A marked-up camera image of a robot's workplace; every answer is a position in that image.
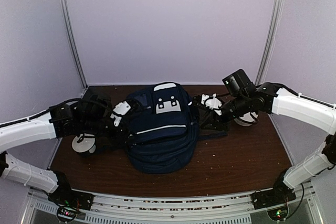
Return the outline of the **navy blue student backpack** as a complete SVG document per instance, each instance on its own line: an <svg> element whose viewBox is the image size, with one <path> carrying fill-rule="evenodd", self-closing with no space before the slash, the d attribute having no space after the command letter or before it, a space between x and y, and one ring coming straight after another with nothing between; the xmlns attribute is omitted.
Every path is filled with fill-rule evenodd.
<svg viewBox="0 0 336 224"><path fill-rule="evenodd" d="M178 83L163 82L134 91L126 99L139 102L128 120L122 143L133 167L147 174L167 174L185 167L199 141L227 136L227 131L200 135L199 110L193 97Z"/></svg>

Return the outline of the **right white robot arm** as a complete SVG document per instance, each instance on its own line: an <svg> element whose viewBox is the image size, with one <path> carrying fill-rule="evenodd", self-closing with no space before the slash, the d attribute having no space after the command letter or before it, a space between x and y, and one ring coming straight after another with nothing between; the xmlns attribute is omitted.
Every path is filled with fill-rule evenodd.
<svg viewBox="0 0 336 224"><path fill-rule="evenodd" d="M327 133L326 140L312 154L280 173L272 189L252 194L255 208L295 199L293 190L296 187L335 167L334 104L303 96L280 83L241 86L225 81L225 86L233 97L228 102L221 101L217 94L202 94L193 98L193 104L207 113L214 113L220 124L262 111L308 123Z"/></svg>

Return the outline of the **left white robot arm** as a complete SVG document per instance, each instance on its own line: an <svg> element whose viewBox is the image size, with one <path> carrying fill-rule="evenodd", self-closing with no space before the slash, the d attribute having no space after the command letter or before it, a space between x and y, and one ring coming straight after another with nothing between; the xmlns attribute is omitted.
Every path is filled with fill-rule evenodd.
<svg viewBox="0 0 336 224"><path fill-rule="evenodd" d="M70 99L27 118L1 124L1 178L40 189L56 204L71 205L80 197L64 173L23 162L8 150L71 135L75 137L72 149L77 154L93 154L100 137L111 138L118 146L127 132L121 121L137 107L132 100L112 108L106 102Z"/></svg>

